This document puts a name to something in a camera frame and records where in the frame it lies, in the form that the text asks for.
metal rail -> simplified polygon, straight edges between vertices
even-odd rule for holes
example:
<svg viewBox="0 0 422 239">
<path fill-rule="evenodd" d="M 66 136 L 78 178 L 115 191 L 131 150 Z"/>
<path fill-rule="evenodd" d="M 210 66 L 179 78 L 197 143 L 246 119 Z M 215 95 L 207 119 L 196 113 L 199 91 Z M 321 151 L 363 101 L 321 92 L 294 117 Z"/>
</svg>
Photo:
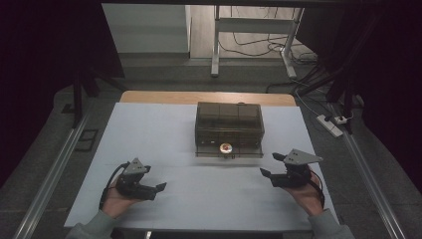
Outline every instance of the metal rail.
<svg viewBox="0 0 422 239">
<path fill-rule="evenodd" d="M 72 151 L 74 150 L 75 145 L 78 142 L 78 139 L 85 125 L 87 124 L 93 105 L 93 100 L 90 100 L 88 102 L 87 112 L 84 114 L 81 122 L 76 128 L 71 129 L 65 144 L 59 152 L 58 157 L 47 173 L 47 176 L 41 184 L 37 195 L 32 201 L 31 206 L 29 207 L 25 217 L 21 222 L 21 225 L 18 227 L 18 230 L 13 237 L 14 239 L 32 237 L 32 234 L 34 233 L 35 228 L 37 227 L 38 222 L 40 221 L 41 216 L 43 215 L 43 212 L 46 209 L 48 202 L 50 201 L 53 191 L 56 188 L 60 177 L 62 176 L 63 170 L 68 163 L 69 157 L 71 156 Z"/>
<path fill-rule="evenodd" d="M 378 183 L 376 182 L 376 179 L 373 176 L 373 173 L 369 168 L 369 165 L 367 164 L 364 155 L 360 151 L 359 146 L 354 140 L 353 135 L 348 134 L 348 132 L 345 131 L 344 141 L 348 147 L 348 150 L 350 151 L 354 162 L 356 163 L 357 170 L 359 171 L 363 182 L 368 188 L 369 194 L 371 195 L 373 202 L 378 208 L 379 214 L 381 215 L 381 219 L 383 220 L 385 227 L 387 228 L 388 233 L 390 234 L 390 237 L 400 239 L 406 238 L 403 230 L 401 229 L 400 223 L 398 222 L 398 219 L 390 206 L 390 203 L 388 202 L 384 193 L 379 188 Z"/>
</svg>

electrical outlet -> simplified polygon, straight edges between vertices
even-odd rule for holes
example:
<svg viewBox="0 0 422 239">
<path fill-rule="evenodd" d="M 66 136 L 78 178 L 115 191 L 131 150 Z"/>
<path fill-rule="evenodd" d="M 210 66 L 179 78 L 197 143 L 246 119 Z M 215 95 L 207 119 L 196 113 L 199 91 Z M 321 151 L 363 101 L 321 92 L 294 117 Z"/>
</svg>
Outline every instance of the electrical outlet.
<svg viewBox="0 0 422 239">
<path fill-rule="evenodd" d="M 337 117 L 337 118 L 334 118 L 334 120 L 335 120 L 335 123 L 337 124 L 347 123 L 347 119 L 345 117 Z"/>
<path fill-rule="evenodd" d="M 340 129 L 338 129 L 338 127 L 336 127 L 334 125 L 334 123 L 332 123 L 330 120 L 325 121 L 325 116 L 324 115 L 320 115 L 319 117 L 316 118 L 320 124 L 322 124 L 326 130 L 328 130 L 334 137 L 338 137 L 342 135 L 342 131 Z"/>
</svg>

black cable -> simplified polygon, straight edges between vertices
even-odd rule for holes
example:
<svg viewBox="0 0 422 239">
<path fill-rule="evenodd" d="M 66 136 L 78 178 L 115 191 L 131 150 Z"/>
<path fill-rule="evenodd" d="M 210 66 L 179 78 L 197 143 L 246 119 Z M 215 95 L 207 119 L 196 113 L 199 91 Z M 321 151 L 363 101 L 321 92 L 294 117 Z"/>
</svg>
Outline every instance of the black cable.
<svg viewBox="0 0 422 239">
<path fill-rule="evenodd" d="M 274 18 L 277 17 L 277 12 L 279 11 L 279 7 L 276 8 L 276 13 L 274 14 Z"/>
<path fill-rule="evenodd" d="M 265 93 L 267 94 L 270 90 L 270 88 L 272 87 L 282 87 L 282 86 L 289 86 L 289 85 L 294 85 L 294 84 L 300 84 L 302 81 L 306 81 L 308 78 L 311 78 L 317 71 L 319 70 L 319 65 L 315 65 L 308 73 L 306 76 L 304 76 L 303 78 L 301 78 L 298 81 L 294 81 L 294 82 L 290 82 L 290 83 L 275 83 L 275 84 L 270 84 L 266 87 Z"/>
<path fill-rule="evenodd" d="M 123 163 L 121 164 L 118 168 L 115 169 L 115 171 L 112 173 L 111 177 L 108 180 L 108 183 L 106 184 L 105 189 L 103 189 L 103 194 L 102 194 L 102 198 L 100 199 L 100 205 L 99 205 L 99 210 L 103 209 L 103 206 L 106 202 L 106 195 L 108 193 L 108 190 L 111 189 L 111 187 L 109 187 L 111 185 L 112 180 L 114 179 L 115 175 L 117 174 L 117 172 L 121 169 L 121 168 L 127 168 L 130 165 L 130 162 L 127 163 Z"/>
<path fill-rule="evenodd" d="M 326 69 L 325 68 L 321 68 L 319 69 L 319 74 L 316 75 L 315 77 L 309 78 L 305 81 L 306 84 L 311 84 L 313 81 L 318 80 L 322 75 L 326 74 Z"/>
<path fill-rule="evenodd" d="M 312 100 L 312 101 L 314 101 L 314 102 L 316 102 L 317 104 L 319 104 L 326 112 L 328 112 L 330 115 L 332 115 L 332 112 L 326 107 L 326 106 L 324 106 L 321 102 L 319 102 L 319 101 L 317 101 L 317 100 L 315 100 L 315 99 L 313 99 L 313 98 L 310 98 L 310 97 L 308 97 L 308 96 L 306 96 L 306 98 L 308 98 L 308 99 L 310 99 L 310 100 Z"/>
<path fill-rule="evenodd" d="M 301 53 L 300 55 L 299 55 L 299 59 L 301 58 L 301 56 L 302 55 L 306 55 L 306 54 L 315 54 L 315 53 L 313 53 L 313 52 L 308 52 L 308 53 Z"/>
<path fill-rule="evenodd" d="M 319 195 L 320 205 L 322 206 L 322 209 L 323 209 L 325 206 L 325 195 L 323 195 L 323 192 L 322 192 L 323 190 L 322 181 L 320 180 L 320 177 L 315 172 L 313 172 L 310 168 L 309 170 L 318 178 L 320 187 L 316 183 L 314 183 L 310 178 L 304 178 L 300 173 L 297 173 L 295 171 L 292 171 L 292 173 L 300 177 L 301 179 L 305 180 L 310 186 L 312 186 L 316 190 L 317 194 Z"/>
<path fill-rule="evenodd" d="M 283 46 L 282 44 L 274 44 L 274 43 L 270 43 L 270 44 L 267 45 L 268 50 L 272 50 L 272 51 L 275 51 L 275 52 L 280 52 L 282 50 L 282 47 L 285 47 L 285 46 Z"/>
<path fill-rule="evenodd" d="M 221 45 L 220 41 L 218 41 L 218 45 L 220 45 L 220 47 L 221 47 L 224 51 L 226 51 L 226 52 L 238 53 L 238 54 L 245 55 L 245 56 L 248 56 L 248 57 L 260 57 L 260 56 L 264 56 L 264 55 L 266 55 L 266 54 L 271 53 L 272 51 L 274 51 L 274 49 L 276 49 L 276 48 L 277 48 L 277 47 L 275 47 L 275 48 L 271 49 L 271 50 L 270 50 L 270 51 L 268 51 L 268 52 L 261 53 L 261 54 L 257 54 L 257 55 L 253 55 L 253 54 L 247 54 L 247 53 L 243 53 L 243 52 L 239 52 L 239 51 L 235 51 L 235 50 L 228 50 L 228 49 L 225 49 L 225 48 Z"/>
<path fill-rule="evenodd" d="M 287 37 L 278 37 L 278 38 L 271 38 L 271 39 L 267 38 L 267 39 L 262 39 L 262 40 L 247 42 L 247 43 L 239 43 L 236 39 L 235 33 L 233 33 L 233 38 L 235 39 L 235 42 L 236 42 L 237 45 L 245 46 L 245 45 L 250 45 L 250 44 L 259 43 L 259 42 L 269 42 L 269 43 L 272 43 L 272 44 L 280 44 L 281 45 L 281 43 L 270 42 L 270 40 L 280 40 L 280 39 L 284 39 L 284 38 L 287 38 Z"/>
<path fill-rule="evenodd" d="M 313 54 L 313 53 L 302 53 L 302 54 L 300 54 L 300 56 L 298 58 L 295 57 L 295 54 L 293 53 L 293 51 L 290 51 L 290 54 L 291 54 L 292 61 L 294 61 L 296 64 L 299 64 L 299 65 L 312 65 L 312 64 L 316 64 L 317 63 L 317 60 L 311 60 L 311 59 L 305 60 L 305 59 L 301 59 L 301 56 L 302 55 L 304 55 L 304 54 Z"/>
<path fill-rule="evenodd" d="M 266 9 L 266 8 L 268 8 L 268 9 L 267 9 L 267 14 L 264 16 L 264 18 L 267 18 L 270 15 L 271 7 L 265 7 L 264 9 Z"/>
<path fill-rule="evenodd" d="M 322 206 L 322 209 L 324 208 L 324 206 L 325 206 L 325 195 L 323 195 L 323 185 L 322 185 L 322 181 L 320 180 L 320 177 L 314 172 L 314 171 L 312 171 L 311 170 L 311 173 L 313 174 L 313 175 L 315 175 L 316 177 L 317 177 L 317 179 L 319 180 L 319 184 L 320 184 L 320 188 L 319 188 L 319 186 L 316 184 L 316 183 L 314 183 L 312 180 L 310 180 L 309 181 L 309 183 L 310 183 L 310 185 L 314 188 L 314 189 L 316 189 L 316 191 L 318 192 L 318 194 L 319 194 L 319 198 L 320 198 L 320 205 Z"/>
</svg>

small round object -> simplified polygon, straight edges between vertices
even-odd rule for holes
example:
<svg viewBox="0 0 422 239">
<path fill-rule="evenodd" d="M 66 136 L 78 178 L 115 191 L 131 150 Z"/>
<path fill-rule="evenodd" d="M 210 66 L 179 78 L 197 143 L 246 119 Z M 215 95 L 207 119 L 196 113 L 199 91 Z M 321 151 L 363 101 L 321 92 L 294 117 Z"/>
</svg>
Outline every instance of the small round object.
<svg viewBox="0 0 422 239">
<path fill-rule="evenodd" d="M 232 150 L 233 150 L 233 147 L 230 143 L 228 143 L 228 142 L 221 143 L 220 151 L 222 153 L 230 153 L 230 152 L 232 152 Z"/>
</svg>

dark curtain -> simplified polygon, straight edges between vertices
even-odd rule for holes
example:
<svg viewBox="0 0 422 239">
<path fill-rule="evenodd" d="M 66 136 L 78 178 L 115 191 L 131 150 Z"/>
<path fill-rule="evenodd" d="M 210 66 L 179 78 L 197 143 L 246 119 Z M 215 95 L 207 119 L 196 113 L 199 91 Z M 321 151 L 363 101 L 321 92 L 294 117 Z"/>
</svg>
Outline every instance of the dark curtain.
<svg viewBox="0 0 422 239">
<path fill-rule="evenodd" d="M 389 3 L 360 55 L 355 88 L 366 125 L 422 192 L 421 11 L 415 1 Z"/>
<path fill-rule="evenodd" d="M 1 1 L 0 32 L 3 184 L 77 71 L 123 72 L 100 3 Z"/>
</svg>

